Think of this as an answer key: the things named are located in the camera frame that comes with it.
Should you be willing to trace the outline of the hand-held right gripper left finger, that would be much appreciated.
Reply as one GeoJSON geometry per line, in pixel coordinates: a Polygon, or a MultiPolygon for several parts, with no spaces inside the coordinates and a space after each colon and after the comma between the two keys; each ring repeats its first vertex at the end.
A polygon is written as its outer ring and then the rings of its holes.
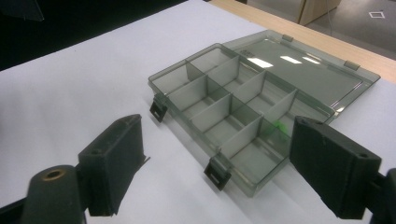
{"type": "Polygon", "coordinates": [[[78,170],[88,184],[91,216],[111,217],[118,213],[145,160],[139,114],[117,119],[78,154],[78,170]]]}

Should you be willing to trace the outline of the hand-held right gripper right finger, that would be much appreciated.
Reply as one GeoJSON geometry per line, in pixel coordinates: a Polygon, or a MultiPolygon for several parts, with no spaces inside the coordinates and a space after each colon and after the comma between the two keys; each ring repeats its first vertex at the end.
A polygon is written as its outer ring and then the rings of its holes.
{"type": "Polygon", "coordinates": [[[315,119],[294,120],[290,161],[320,199],[342,219],[360,219],[381,158],[315,119]]]}

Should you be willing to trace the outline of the small green block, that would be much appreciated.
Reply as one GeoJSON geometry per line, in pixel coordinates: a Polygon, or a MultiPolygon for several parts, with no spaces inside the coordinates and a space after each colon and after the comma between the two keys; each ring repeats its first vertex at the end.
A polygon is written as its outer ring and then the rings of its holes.
{"type": "Polygon", "coordinates": [[[276,133],[278,138],[282,141],[286,141],[288,138],[288,128],[287,126],[280,120],[276,120],[272,123],[268,133],[273,134],[276,133]]]}

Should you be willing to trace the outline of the transparent grey compartment box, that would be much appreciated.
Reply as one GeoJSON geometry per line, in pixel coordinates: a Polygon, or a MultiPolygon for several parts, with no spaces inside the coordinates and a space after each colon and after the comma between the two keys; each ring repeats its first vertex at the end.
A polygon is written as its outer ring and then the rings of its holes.
{"type": "Polygon", "coordinates": [[[149,77],[150,111],[170,114],[209,156],[218,188],[254,196],[289,160],[294,119],[330,123],[379,76],[291,36],[266,30],[214,44],[149,77]],[[268,133],[282,121],[288,138],[268,133]]]}

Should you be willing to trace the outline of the white table sheet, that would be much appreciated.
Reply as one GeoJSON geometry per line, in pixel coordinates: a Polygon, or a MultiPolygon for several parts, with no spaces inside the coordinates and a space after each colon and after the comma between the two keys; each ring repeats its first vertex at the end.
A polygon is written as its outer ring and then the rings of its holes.
{"type": "Polygon", "coordinates": [[[110,33],[0,72],[0,207],[23,198],[36,173],[76,164],[115,119],[140,114],[148,162],[114,217],[89,224],[339,224],[292,168],[255,197],[216,189],[206,154],[149,113],[154,73],[214,43],[271,29],[378,74],[333,127],[396,167],[396,61],[234,0],[189,0],[110,33]]]}

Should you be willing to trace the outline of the beige wooden desk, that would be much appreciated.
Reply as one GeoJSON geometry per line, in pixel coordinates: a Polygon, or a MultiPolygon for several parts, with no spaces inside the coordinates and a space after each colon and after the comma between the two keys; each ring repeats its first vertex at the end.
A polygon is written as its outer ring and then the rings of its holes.
{"type": "Polygon", "coordinates": [[[318,19],[337,8],[342,0],[301,0],[296,22],[301,25],[318,19]]]}

